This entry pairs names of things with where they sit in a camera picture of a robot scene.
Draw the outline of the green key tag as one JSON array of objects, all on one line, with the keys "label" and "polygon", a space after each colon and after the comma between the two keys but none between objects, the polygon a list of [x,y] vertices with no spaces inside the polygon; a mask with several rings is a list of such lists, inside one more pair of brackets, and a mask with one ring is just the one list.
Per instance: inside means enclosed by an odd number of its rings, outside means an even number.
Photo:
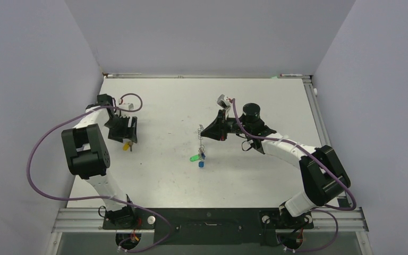
[{"label": "green key tag", "polygon": [[196,162],[200,160],[200,156],[199,155],[194,155],[192,157],[190,157],[190,161],[191,162]]}]

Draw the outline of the large metal ring disc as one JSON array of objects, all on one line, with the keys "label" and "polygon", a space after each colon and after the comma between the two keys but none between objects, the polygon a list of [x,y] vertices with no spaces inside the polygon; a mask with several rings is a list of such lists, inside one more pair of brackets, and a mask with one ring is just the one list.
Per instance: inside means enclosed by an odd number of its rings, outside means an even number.
[{"label": "large metal ring disc", "polygon": [[198,154],[200,155],[201,158],[203,158],[203,155],[205,154],[205,145],[203,144],[203,137],[201,136],[201,132],[204,130],[204,127],[202,124],[199,125],[197,129],[197,135],[198,135],[198,140],[199,140],[199,148],[198,148]]}]

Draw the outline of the yellow key tag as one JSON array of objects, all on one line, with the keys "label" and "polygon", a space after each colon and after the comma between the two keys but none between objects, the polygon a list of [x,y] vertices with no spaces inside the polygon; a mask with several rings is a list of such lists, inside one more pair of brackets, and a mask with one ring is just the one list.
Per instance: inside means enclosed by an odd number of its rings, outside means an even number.
[{"label": "yellow key tag", "polygon": [[128,145],[128,143],[129,143],[129,142],[126,142],[126,143],[123,145],[123,151],[128,151],[128,150],[129,150],[129,145]]}]

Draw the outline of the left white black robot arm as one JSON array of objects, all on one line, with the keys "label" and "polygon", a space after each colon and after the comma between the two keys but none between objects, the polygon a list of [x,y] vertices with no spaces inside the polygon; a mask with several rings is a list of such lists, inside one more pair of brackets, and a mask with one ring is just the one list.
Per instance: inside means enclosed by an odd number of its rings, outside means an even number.
[{"label": "left white black robot arm", "polygon": [[108,128],[108,139],[121,143],[124,150],[132,150],[138,142],[138,119],[129,116],[134,111],[133,104],[115,101],[112,96],[101,94],[95,104],[87,106],[87,115],[77,125],[61,133],[70,173],[96,190],[105,204],[105,218],[123,228],[136,224],[137,213],[130,205],[129,196],[111,175],[111,159],[102,129]]}]

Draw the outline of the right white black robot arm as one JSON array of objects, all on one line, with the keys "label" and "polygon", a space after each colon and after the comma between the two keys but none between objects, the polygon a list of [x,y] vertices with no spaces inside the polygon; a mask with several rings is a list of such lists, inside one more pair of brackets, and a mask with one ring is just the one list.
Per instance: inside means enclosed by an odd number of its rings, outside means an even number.
[{"label": "right white black robot arm", "polygon": [[326,206],[349,190],[351,181],[331,146],[307,146],[286,138],[264,123],[258,104],[245,104],[242,114],[234,117],[228,115],[228,111],[235,108],[232,99],[218,104],[221,109],[213,122],[201,130],[202,137],[225,141],[229,134],[234,134],[245,138],[251,149],[274,156],[300,170],[303,191],[279,206],[279,220],[283,226],[293,227],[302,214]]}]

